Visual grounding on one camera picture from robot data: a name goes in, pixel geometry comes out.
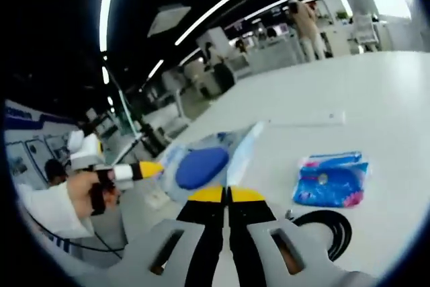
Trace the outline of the person's left hand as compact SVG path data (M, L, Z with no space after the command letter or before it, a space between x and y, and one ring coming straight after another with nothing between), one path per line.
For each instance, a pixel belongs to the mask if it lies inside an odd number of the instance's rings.
M79 219L101 214L117 204L120 191L112 183L113 173L108 171L105 178L108 187L100 184L99 174L94 171L82 171L67 179L67 192Z

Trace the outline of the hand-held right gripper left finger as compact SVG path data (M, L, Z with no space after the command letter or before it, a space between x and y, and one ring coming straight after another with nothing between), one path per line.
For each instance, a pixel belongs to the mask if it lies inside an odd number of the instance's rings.
M177 218L165 219L126 247L100 275L101 286L211 286L222 250L226 190L192 194Z

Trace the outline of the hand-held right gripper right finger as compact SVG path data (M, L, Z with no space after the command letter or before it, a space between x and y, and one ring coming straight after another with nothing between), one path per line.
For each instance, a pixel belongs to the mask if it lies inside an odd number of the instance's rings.
M229 245L241 286L375 286L335 265L324 245L278 219L258 192L228 188Z

